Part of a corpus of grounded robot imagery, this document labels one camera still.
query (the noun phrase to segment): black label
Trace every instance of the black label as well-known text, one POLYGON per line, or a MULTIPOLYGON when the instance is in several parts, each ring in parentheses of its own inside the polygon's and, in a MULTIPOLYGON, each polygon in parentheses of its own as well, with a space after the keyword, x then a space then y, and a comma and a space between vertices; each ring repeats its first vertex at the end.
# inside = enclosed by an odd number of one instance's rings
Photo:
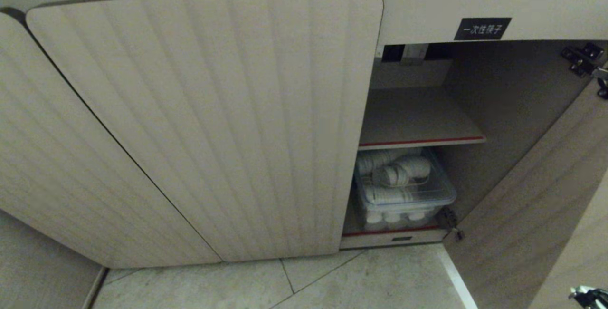
POLYGON ((463 18, 454 40, 498 40, 511 18, 463 18))

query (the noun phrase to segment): red shelf edge trim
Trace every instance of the red shelf edge trim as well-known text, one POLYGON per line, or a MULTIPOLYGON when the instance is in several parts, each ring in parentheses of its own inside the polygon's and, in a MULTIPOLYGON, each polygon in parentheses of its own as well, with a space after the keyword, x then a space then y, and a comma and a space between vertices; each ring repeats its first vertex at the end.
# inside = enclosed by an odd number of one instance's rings
POLYGON ((438 142, 458 142, 460 140, 484 140, 485 138, 486 138, 485 136, 464 136, 462 138, 410 140, 408 142, 363 143, 363 144, 359 144, 359 146, 421 144, 421 143, 438 143, 438 142))
POLYGON ((440 229, 438 225, 430 225, 428 227, 400 229, 398 231, 373 231, 373 232, 357 232, 357 233, 346 233, 342 234, 343 237, 358 237, 360 235, 378 235, 378 234, 389 234, 389 233, 407 233, 416 231, 431 231, 432 229, 440 229))

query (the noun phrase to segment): plastic storage box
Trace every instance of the plastic storage box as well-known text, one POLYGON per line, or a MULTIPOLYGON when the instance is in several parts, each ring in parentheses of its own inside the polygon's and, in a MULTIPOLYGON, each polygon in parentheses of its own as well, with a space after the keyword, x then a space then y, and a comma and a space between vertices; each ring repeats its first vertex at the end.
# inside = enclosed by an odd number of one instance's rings
POLYGON ((428 179, 415 187, 409 186, 412 196, 402 203, 377 204, 366 194, 366 187, 371 186, 367 177, 362 177, 359 167, 355 168, 355 182, 358 190, 357 206, 362 211, 366 231, 394 231, 398 229, 422 227, 437 214, 444 205, 456 200, 456 190, 450 183, 437 157, 431 149, 422 149, 421 155, 431 163, 428 179))

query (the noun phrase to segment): closed cabinet door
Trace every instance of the closed cabinet door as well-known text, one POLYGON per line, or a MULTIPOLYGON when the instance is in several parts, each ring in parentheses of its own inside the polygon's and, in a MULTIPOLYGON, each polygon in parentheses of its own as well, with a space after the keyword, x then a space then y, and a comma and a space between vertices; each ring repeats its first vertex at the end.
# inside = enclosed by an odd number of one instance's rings
POLYGON ((0 13, 0 208, 111 268, 220 261, 0 13))
POLYGON ((226 261, 337 252, 382 0, 106 0, 28 25, 226 261))
POLYGON ((608 286, 608 101, 592 82, 452 233, 447 251, 480 308, 569 309, 608 286))

